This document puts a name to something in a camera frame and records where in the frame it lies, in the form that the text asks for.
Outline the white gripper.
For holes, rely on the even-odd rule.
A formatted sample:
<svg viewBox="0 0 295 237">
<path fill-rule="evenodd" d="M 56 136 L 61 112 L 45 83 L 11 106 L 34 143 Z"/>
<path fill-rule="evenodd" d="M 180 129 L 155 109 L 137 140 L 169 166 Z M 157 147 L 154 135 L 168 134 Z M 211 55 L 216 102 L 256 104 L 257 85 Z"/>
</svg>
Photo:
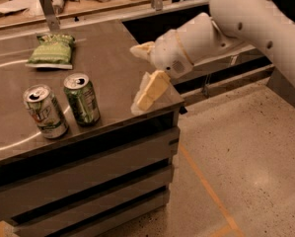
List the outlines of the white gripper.
<svg viewBox="0 0 295 237">
<path fill-rule="evenodd" d="M 176 30 L 166 32 L 155 42 L 147 41 L 132 46 L 130 52 L 137 58 L 151 61 L 157 69 L 160 69 L 152 74 L 146 72 L 142 77 L 139 90 L 130 108 L 136 116 L 147 112 L 167 91 L 170 77 L 181 78 L 193 68 L 193 63 L 187 56 Z"/>
</svg>

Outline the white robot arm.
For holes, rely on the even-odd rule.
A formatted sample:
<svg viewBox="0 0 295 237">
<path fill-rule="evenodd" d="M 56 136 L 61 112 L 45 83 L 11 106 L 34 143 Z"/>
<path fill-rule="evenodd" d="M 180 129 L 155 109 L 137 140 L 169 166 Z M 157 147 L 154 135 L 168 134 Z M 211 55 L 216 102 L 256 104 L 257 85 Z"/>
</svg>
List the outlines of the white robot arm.
<svg viewBox="0 0 295 237">
<path fill-rule="evenodd" d="M 271 0 L 209 0 L 208 13 L 130 49 L 156 68 L 142 77 L 132 112 L 150 110 L 170 81 L 186 75 L 196 63 L 244 43 L 265 55 L 295 88 L 295 23 Z"/>
</svg>

